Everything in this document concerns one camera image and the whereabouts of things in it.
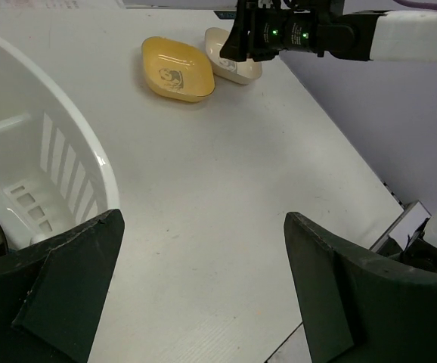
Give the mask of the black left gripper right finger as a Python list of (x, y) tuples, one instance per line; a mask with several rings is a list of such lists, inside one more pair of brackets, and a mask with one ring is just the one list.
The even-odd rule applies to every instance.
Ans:
[(437, 274), (287, 213), (284, 237), (314, 362), (437, 362)]

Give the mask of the white plastic dish bin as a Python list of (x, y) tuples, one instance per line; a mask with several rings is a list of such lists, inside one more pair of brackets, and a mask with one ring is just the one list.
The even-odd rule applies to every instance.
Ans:
[(10, 250), (118, 207), (112, 166), (85, 117), (0, 37), (0, 227)]

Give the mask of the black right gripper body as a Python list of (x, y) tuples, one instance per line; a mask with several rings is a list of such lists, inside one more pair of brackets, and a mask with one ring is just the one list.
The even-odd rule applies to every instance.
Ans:
[(270, 61), (298, 51), (370, 60), (377, 12), (343, 9), (343, 1), (238, 1), (237, 59)]

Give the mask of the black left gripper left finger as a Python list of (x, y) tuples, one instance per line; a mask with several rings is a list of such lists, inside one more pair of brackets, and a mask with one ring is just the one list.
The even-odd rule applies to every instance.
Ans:
[(86, 362), (125, 222), (110, 209), (0, 257), (0, 362)]

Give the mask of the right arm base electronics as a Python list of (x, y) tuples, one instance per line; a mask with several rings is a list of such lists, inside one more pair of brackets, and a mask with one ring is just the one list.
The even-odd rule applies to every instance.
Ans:
[(437, 247), (424, 237), (430, 213), (420, 201), (408, 204), (370, 250), (397, 262), (437, 273)]

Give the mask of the cream square panda dish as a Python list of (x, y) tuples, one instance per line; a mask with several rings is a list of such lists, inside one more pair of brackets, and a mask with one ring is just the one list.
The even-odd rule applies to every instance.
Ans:
[(236, 62), (220, 56), (220, 51), (228, 36), (229, 31), (218, 27), (211, 27), (205, 31), (205, 51), (214, 74), (240, 85), (248, 85), (259, 79), (262, 76), (260, 62), (252, 59)]

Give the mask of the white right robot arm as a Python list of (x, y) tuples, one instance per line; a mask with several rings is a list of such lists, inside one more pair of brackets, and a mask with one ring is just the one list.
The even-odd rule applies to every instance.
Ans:
[(281, 51), (348, 61), (437, 63), (437, 2), (403, 11), (344, 14), (342, 1), (238, 1), (220, 51), (230, 61), (269, 61)]

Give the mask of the yellow square panda dish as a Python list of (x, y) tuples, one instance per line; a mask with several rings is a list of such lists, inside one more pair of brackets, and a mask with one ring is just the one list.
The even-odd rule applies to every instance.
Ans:
[(198, 103), (215, 91), (211, 63), (194, 46), (153, 36), (143, 41), (141, 55), (144, 79), (161, 97)]

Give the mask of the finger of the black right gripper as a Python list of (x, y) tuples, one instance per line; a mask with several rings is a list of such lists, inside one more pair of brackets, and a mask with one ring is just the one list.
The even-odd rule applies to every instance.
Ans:
[(230, 61), (246, 61), (249, 50), (250, 15), (237, 11), (229, 36), (220, 51), (220, 57)]

